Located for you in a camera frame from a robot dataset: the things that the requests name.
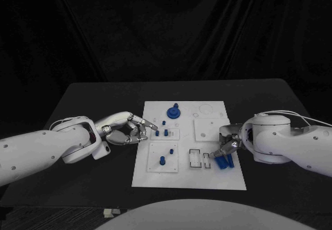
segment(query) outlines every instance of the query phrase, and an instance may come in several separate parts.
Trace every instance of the white cable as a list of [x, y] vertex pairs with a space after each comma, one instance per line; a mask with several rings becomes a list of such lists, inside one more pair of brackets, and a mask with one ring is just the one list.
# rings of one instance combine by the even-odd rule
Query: white cable
[[[296, 115], [301, 116], [299, 113], [296, 113], [296, 112], [293, 112], [293, 111], [289, 111], [289, 110], [273, 110], [273, 111], [267, 111], [267, 112], [264, 112], [264, 113], [275, 113], [275, 112], [289, 112], [289, 113], [293, 113], [293, 114], [296, 114]], [[311, 123], [306, 121], [306, 119], [305, 119], [302, 116], [301, 116], [301, 118], [302, 118], [302, 120], [306, 122], [306, 124], [311, 126]]]
[[51, 130], [51, 128], [52, 128], [52, 126], [54, 126], [54, 124], [55, 124], [57, 122], [61, 121], [61, 123], [64, 123], [64, 121], [68, 121], [68, 120], [72, 120], [72, 119], [80, 119], [80, 118], [87, 118], [87, 119], [88, 119], [87, 116], [68, 117], [68, 118], [65, 118], [65, 119], [62, 119], [62, 120], [55, 121], [55, 122], [52, 123], [51, 127], [49, 127], [49, 130]]
[[[272, 114], [289, 114], [289, 113], [283, 113], [283, 112], [263, 112], [263, 113], [272, 113]], [[306, 118], [306, 119], [309, 119], [309, 120], [312, 120], [312, 121], [316, 121], [316, 122], [319, 122], [319, 123], [322, 123], [322, 124], [325, 124], [325, 125], [328, 125], [328, 126], [332, 126], [329, 123], [325, 123], [325, 122], [322, 122], [322, 121], [319, 121], [319, 120], [315, 120], [315, 119], [312, 119], [312, 118], [309, 118], [309, 117], [306, 117], [306, 116], [302, 116], [302, 115], [296, 115], [296, 114], [289, 114], [289, 115], [293, 115], [293, 116], [299, 116], [299, 117], [303, 117], [303, 118]]]

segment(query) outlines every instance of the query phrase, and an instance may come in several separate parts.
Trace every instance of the blue cylinder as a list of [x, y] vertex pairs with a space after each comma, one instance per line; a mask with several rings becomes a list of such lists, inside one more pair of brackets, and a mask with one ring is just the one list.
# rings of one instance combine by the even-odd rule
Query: blue cylinder
[[175, 106], [168, 109], [168, 117], [176, 119], [181, 116], [179, 105], [175, 103]]
[[215, 161], [218, 163], [220, 169], [226, 169], [228, 167], [228, 162], [224, 156], [217, 157]]
[[230, 168], [234, 168], [234, 162], [233, 162], [233, 155], [231, 154], [227, 155], [227, 160], [228, 160]]
[[161, 164], [165, 165], [166, 164], [166, 160], [165, 160], [165, 157], [161, 157]]

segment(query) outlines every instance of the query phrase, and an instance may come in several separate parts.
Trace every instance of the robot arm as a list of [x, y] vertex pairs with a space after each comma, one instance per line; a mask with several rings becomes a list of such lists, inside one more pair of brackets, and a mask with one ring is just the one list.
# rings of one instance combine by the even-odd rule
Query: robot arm
[[[124, 125], [133, 129], [130, 135], [117, 130]], [[104, 157], [111, 150], [103, 136], [117, 145], [145, 141], [146, 127], [158, 130], [148, 120], [122, 112], [97, 123], [87, 117], [67, 118], [52, 130], [0, 140], [0, 186], [51, 167], [60, 158], [75, 163], [90, 155], [96, 160]]]
[[332, 128], [292, 128], [282, 115], [257, 114], [244, 124], [220, 128], [221, 148], [211, 157], [247, 149], [267, 164], [293, 161], [302, 168], [332, 177]]

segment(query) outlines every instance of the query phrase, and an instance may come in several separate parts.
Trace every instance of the blue object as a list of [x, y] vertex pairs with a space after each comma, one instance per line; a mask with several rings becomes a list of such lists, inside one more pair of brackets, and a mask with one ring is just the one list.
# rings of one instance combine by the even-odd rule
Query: blue object
[[233, 155], [231, 154], [227, 155], [227, 160], [228, 160], [230, 168], [234, 168], [234, 162], [233, 162]]
[[166, 164], [165, 157], [161, 157], [161, 164], [162, 164], [162, 165], [165, 165], [165, 164]]
[[220, 169], [226, 169], [228, 167], [228, 162], [224, 156], [217, 157], [215, 161], [218, 163]]
[[168, 109], [168, 117], [176, 119], [181, 116], [179, 105], [175, 103], [175, 106]]

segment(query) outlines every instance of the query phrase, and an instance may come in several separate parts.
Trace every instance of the table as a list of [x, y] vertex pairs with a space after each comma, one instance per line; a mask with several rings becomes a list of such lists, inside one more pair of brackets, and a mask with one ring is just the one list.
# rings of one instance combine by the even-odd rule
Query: table
[[[292, 110], [309, 116], [288, 83], [280, 79], [75, 83], [60, 101], [45, 128], [60, 119], [88, 116], [97, 121], [120, 111], [143, 114], [145, 101], [224, 101], [231, 123], [256, 113]], [[292, 126], [305, 122], [292, 118]], [[136, 145], [111, 146], [100, 160], [75, 164], [60, 160], [51, 168], [12, 183], [0, 205], [39, 207], [137, 208], [172, 199], [214, 199], [241, 203], [275, 213], [331, 212], [332, 178], [293, 162], [267, 165], [238, 150], [247, 191], [132, 187]]]

